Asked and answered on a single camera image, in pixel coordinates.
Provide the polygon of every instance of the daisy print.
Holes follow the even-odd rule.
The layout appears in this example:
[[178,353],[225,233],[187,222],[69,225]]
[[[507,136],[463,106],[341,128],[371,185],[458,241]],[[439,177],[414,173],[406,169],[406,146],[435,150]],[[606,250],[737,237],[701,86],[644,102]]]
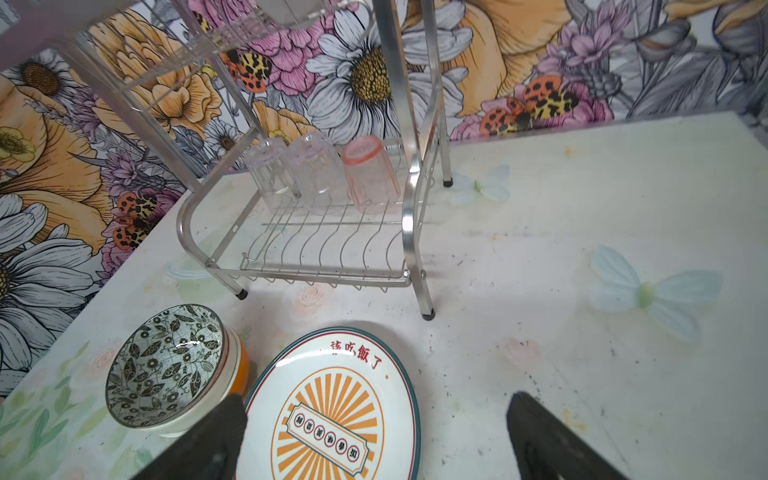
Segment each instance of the daisy print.
[[240,139],[241,134],[233,125],[214,118],[205,127],[205,144],[217,158],[222,158]]
[[[402,27],[407,1],[398,0],[397,4]],[[472,30],[458,27],[464,12],[464,2],[451,2],[437,11],[443,62],[456,58],[472,42]],[[384,138],[399,134],[378,29],[374,27],[365,35],[371,21],[365,8],[338,11],[333,18],[335,34],[320,37],[323,54],[306,63],[307,70],[324,77],[307,99],[307,113],[313,125],[325,131],[336,144],[347,144],[362,135]],[[416,124],[421,125],[432,94],[423,22],[404,29],[402,43],[406,60],[412,66],[408,80]],[[449,132],[461,123],[457,115],[464,96],[456,84],[466,75],[467,69],[463,67],[449,69],[442,75]]]
[[76,293],[93,278],[73,267],[91,258],[91,247],[68,239],[59,225],[40,243],[43,204],[23,208],[15,194],[0,196],[0,396],[8,395],[72,322],[67,310],[85,303]]
[[9,68],[4,75],[16,85],[37,88],[68,110],[74,107],[78,91],[83,90],[72,78],[69,65],[50,48]]

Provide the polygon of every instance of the wall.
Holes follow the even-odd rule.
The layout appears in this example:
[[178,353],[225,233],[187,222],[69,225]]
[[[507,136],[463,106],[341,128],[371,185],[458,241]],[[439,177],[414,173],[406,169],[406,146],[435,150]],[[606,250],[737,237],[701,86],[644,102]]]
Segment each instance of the wall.
[[[242,0],[189,0],[205,28]],[[768,69],[764,0],[438,2],[451,139],[578,127],[742,105]],[[178,48],[186,28],[167,0],[92,28],[120,75]],[[417,121],[430,95],[418,2],[398,0]],[[244,45],[242,94],[286,141],[397,135],[378,35],[364,8]],[[141,55],[124,51],[122,41]],[[247,127],[210,68],[142,85],[153,116],[210,169]],[[8,395],[183,192],[182,185],[53,51],[0,76],[0,397]]]

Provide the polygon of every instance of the stacked bowls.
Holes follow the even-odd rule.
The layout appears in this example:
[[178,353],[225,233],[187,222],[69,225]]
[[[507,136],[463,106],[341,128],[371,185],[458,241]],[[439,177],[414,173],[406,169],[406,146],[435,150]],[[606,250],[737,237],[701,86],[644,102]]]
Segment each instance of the stacked bowls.
[[228,395],[243,395],[249,369],[240,337],[213,310],[174,306],[120,348],[107,378],[107,407],[122,425],[177,437]]

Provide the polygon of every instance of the dish rack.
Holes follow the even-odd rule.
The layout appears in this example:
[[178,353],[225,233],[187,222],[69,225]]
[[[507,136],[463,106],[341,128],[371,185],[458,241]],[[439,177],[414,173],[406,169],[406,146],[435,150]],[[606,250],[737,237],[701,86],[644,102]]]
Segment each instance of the dish rack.
[[[130,65],[121,64],[123,72],[118,74],[97,53],[97,37],[87,32],[58,39],[55,48],[190,190],[177,218],[181,246],[239,299],[247,295],[247,290],[238,283],[241,277],[251,280],[264,278],[270,282],[276,279],[289,283],[297,280],[310,284],[321,282],[334,287],[353,285],[358,289],[374,286],[384,291],[390,287],[412,286],[423,318],[433,319],[435,310],[422,267],[419,238],[429,189],[434,184],[432,172],[438,152],[443,185],[452,185],[434,0],[422,0],[432,96],[418,130],[394,0],[373,0],[372,9],[360,0],[342,0],[334,5],[314,0],[317,2],[316,8],[308,12],[307,5],[313,2],[303,2],[303,13],[300,15],[296,14],[295,6],[301,2],[268,0],[269,8],[254,7],[253,11],[226,27],[206,31],[203,31],[193,13],[187,9],[184,0],[172,1],[189,29],[189,39],[176,38],[181,45],[169,52],[163,45],[154,45],[153,39],[145,35],[150,49],[164,53],[163,58],[150,65],[150,62],[145,62],[132,69]],[[142,3],[152,10],[146,1]],[[191,233],[190,223],[194,211],[248,147],[255,140],[268,136],[248,101],[240,94],[219,54],[280,28],[307,25],[321,15],[353,3],[358,8],[368,9],[379,28],[387,77],[401,132],[401,137],[386,139],[384,144],[401,181],[401,197],[394,204],[377,206],[378,210],[383,210],[377,214],[368,214],[366,211],[360,213],[352,201],[348,201],[321,211],[296,207],[284,215],[258,218],[253,214],[260,200],[260,194],[256,191],[212,254],[203,252]],[[281,23],[275,20],[276,10],[288,14],[280,15]],[[129,14],[117,15],[123,15],[125,22],[141,30]],[[94,28],[99,28],[107,35],[119,34],[110,19],[96,24]],[[134,47],[124,42],[121,48],[131,52]],[[151,114],[164,96],[148,104],[134,94],[142,84],[175,71],[178,79],[176,85],[168,90],[167,93],[170,93],[207,65],[221,78],[249,124],[247,132],[209,174],[194,166],[194,162],[189,160],[187,154]],[[253,238],[253,241],[248,248],[241,248],[244,251],[239,252],[239,264],[222,266],[223,256],[231,256],[233,249],[243,245],[244,236],[250,236],[248,240]]]

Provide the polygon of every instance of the plate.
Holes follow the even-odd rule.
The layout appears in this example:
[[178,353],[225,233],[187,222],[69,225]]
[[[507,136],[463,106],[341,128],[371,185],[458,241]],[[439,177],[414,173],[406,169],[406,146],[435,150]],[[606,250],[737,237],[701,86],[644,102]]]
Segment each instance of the plate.
[[415,480],[419,407],[408,374],[381,340],[333,327],[298,339],[246,402],[237,480]]
[[109,370],[105,393],[114,419],[147,428],[194,406],[221,372],[222,332],[219,317],[202,305],[174,306],[144,322]]

